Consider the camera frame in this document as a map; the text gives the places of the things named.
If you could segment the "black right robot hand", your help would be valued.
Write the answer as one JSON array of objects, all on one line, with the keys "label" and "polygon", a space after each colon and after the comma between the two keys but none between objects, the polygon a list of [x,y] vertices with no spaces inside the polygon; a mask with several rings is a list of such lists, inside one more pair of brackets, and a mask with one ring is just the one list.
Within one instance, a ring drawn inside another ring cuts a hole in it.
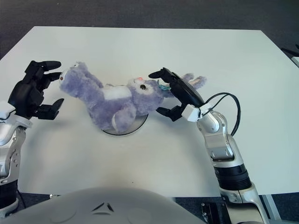
[{"label": "black right robot hand", "polygon": [[204,104],[204,100],[196,91],[196,89],[183,78],[179,77],[174,72],[171,72],[167,68],[162,68],[159,71],[149,74],[149,78],[162,79],[165,83],[170,85],[170,92],[172,95],[181,102],[181,106],[175,106],[172,109],[159,107],[156,111],[170,118],[172,121],[176,121],[182,117],[182,113],[187,105],[194,107],[201,107]]}]

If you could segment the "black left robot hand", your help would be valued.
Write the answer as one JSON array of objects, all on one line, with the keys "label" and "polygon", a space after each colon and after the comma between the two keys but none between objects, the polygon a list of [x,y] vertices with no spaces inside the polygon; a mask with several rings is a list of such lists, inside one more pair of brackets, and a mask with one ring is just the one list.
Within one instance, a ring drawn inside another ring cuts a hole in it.
[{"label": "black left robot hand", "polygon": [[43,105],[44,90],[51,82],[59,79],[61,72],[52,72],[61,66],[59,61],[31,61],[25,70],[25,77],[13,88],[8,103],[15,107],[15,114],[27,119],[54,120],[64,99],[52,105]]}]

